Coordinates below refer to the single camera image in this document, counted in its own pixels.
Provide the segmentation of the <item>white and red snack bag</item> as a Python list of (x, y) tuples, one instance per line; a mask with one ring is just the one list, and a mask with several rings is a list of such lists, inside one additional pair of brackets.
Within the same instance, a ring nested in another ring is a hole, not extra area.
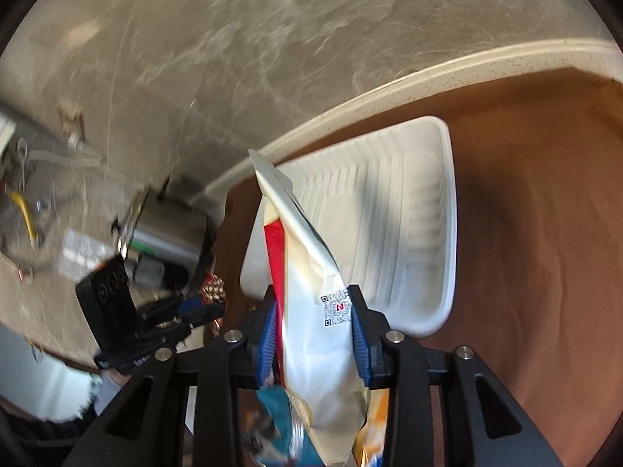
[(335, 258), (287, 178), (258, 152), (249, 156), (263, 195), (281, 381), (321, 463), (340, 466), (368, 407), (354, 356), (352, 302)]

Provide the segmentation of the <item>orange long snack packet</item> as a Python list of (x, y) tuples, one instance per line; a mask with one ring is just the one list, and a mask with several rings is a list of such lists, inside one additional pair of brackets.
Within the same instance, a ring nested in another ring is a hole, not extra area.
[(389, 400), (389, 389), (371, 390), (368, 393), (368, 414), (356, 437), (353, 448), (353, 456), (357, 466), (377, 467), (382, 465)]

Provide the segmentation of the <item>red patterned nut packet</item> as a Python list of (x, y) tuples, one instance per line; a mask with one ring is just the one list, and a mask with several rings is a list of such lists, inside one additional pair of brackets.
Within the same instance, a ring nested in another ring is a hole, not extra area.
[(221, 334), (227, 306), (227, 294), (222, 278), (214, 273), (207, 272), (200, 288), (200, 296), (204, 305), (219, 305), (222, 308), (221, 316), (209, 323), (212, 336), (217, 337)]

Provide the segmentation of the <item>light blue snack packet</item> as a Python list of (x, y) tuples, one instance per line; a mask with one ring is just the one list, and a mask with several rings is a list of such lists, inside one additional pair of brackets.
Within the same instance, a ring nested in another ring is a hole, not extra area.
[(242, 398), (241, 443), (254, 466), (323, 466), (285, 390), (269, 386)]

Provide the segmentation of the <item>stainless steel rice cooker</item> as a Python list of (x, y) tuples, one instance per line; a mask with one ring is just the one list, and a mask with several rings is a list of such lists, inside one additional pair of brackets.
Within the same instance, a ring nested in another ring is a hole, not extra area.
[(140, 190), (112, 221), (111, 234), (131, 283), (193, 294), (212, 263), (215, 230), (208, 214), (173, 192), (170, 181)]

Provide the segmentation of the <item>white ribbed plastic tray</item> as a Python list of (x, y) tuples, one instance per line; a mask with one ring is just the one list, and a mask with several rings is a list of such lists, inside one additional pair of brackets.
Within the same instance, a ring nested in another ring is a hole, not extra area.
[(438, 331), (455, 290), (457, 205), (448, 125), (424, 116), (280, 165), (368, 306), (414, 337)]

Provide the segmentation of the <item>brown cloth mat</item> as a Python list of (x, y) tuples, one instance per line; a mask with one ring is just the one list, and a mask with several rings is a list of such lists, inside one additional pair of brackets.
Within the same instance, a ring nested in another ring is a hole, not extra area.
[(622, 85), (563, 68), (410, 102), (306, 155), (421, 116), (449, 127), (452, 312), (430, 348), (468, 345), (566, 466), (622, 461)]

